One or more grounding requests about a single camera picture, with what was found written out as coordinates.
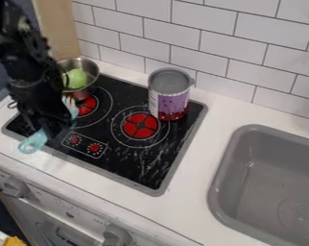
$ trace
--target metal bowl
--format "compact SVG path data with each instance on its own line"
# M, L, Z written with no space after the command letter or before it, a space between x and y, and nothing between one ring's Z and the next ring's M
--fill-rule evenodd
M66 93L83 90L92 85L100 76L100 69L98 65L95 62L85 58L59 61L58 65L61 68L61 76L66 76L66 73L72 69L81 69L87 75L86 86L80 88L65 88L63 92Z

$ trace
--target green ball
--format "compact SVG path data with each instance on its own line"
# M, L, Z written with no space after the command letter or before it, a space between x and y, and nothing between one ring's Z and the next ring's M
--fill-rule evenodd
M72 69L67 72L69 77L69 88L81 88L86 86L87 83L87 75L81 69ZM63 76L63 83L66 86L66 77Z

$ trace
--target can lid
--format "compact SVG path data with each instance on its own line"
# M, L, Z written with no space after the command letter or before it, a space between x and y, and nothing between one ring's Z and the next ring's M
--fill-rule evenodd
M163 68L149 77L151 89L163 94L180 93L192 85L188 74L175 68Z

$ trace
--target sink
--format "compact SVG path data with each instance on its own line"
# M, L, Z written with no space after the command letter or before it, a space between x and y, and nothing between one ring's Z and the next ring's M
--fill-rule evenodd
M235 231L274 246L309 246L309 139L260 125L238 129L208 205Z

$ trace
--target purple can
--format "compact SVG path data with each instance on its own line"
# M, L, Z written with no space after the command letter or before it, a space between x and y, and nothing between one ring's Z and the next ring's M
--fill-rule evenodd
M179 120L189 112L189 92L194 80L175 68L149 76L149 110L159 120Z

